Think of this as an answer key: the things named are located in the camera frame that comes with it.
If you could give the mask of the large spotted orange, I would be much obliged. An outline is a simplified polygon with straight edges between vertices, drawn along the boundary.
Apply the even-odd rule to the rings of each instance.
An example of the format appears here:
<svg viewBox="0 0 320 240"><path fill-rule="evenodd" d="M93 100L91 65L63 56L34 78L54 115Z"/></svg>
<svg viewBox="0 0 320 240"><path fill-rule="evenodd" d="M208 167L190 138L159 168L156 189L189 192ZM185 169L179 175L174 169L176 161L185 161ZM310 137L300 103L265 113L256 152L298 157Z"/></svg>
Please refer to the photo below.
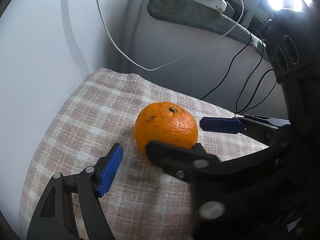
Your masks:
<svg viewBox="0 0 320 240"><path fill-rule="evenodd" d="M140 152L146 155L146 146L152 140L191 149L198 141L198 129L194 117L181 106L155 102L137 116L133 136Z"/></svg>

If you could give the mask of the beige plaid cloth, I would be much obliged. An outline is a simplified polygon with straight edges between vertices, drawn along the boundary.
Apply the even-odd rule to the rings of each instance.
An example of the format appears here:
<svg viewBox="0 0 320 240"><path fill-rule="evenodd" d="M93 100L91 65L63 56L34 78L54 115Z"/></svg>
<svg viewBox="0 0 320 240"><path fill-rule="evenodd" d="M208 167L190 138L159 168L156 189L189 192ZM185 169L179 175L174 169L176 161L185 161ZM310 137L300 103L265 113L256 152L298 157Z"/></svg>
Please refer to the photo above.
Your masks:
<svg viewBox="0 0 320 240"><path fill-rule="evenodd" d="M137 74L93 72L59 110L31 160L20 204L24 237L53 175L79 174L108 156L111 162L101 176L112 184L100 186L99 202L115 238L191 239L189 184L153 165L133 135L139 113L156 102L180 106L196 121L233 116Z"/></svg>

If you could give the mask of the grey green sill cover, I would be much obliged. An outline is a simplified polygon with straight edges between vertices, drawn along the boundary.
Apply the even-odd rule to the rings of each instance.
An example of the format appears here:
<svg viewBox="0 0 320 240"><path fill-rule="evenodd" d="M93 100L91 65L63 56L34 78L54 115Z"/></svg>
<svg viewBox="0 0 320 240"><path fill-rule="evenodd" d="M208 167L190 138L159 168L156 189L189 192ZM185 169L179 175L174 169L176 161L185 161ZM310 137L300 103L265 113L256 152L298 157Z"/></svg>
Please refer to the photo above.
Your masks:
<svg viewBox="0 0 320 240"><path fill-rule="evenodd" d="M266 46L261 39L232 19L220 14L193 0L149 0L147 5L149 15L157 20L176 23L210 31L254 48L259 55L268 60Z"/></svg>

